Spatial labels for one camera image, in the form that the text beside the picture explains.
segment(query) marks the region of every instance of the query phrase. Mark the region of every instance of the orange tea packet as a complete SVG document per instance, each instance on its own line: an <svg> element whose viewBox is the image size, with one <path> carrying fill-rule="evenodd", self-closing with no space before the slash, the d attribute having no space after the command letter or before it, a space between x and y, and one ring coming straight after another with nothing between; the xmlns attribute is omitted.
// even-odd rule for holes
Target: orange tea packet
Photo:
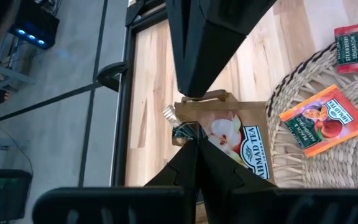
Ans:
<svg viewBox="0 0 358 224"><path fill-rule="evenodd" d="M336 85L280 114L307 157L358 135L358 109Z"/></svg>

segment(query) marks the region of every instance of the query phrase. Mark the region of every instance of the paper bag handle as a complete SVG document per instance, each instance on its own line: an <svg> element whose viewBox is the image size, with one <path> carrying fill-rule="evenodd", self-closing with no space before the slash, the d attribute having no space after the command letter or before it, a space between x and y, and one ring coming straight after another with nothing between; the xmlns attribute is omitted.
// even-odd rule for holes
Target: paper bag handle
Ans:
<svg viewBox="0 0 358 224"><path fill-rule="evenodd" d="M187 101L204 101L204 100L212 100L212 99L226 101L228 96L229 94L227 93L226 90L214 90L205 93L205 95L201 98L192 98L192 97L184 96L181 98L181 102L186 103Z"/></svg>

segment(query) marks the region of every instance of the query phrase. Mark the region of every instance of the brown paper bag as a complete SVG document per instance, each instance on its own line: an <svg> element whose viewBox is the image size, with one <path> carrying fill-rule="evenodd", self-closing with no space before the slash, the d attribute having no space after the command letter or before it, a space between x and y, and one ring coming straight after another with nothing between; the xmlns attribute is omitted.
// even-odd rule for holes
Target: brown paper bag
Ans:
<svg viewBox="0 0 358 224"><path fill-rule="evenodd" d="M217 90L202 98L184 97L175 110L181 122L199 122L217 148L273 182L265 102L238 102L231 93Z"/></svg>

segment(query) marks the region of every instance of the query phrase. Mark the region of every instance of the blue led light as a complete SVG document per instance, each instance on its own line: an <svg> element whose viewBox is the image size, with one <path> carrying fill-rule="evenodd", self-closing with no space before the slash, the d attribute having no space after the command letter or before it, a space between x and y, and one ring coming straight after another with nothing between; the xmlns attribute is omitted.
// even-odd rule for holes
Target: blue led light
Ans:
<svg viewBox="0 0 358 224"><path fill-rule="evenodd" d="M21 29L17 29L17 32L22 35L25 34L24 30L21 30Z"/></svg>

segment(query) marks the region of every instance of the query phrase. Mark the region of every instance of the red tea packet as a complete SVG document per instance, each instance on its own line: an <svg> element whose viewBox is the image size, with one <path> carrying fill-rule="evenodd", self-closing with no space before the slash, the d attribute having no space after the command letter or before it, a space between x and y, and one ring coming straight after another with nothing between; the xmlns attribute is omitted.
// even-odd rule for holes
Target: red tea packet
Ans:
<svg viewBox="0 0 358 224"><path fill-rule="evenodd" d="M358 135L358 109L336 85L280 114L306 156Z"/></svg>
<svg viewBox="0 0 358 224"><path fill-rule="evenodd" d="M335 29L339 73L358 72L358 25Z"/></svg>

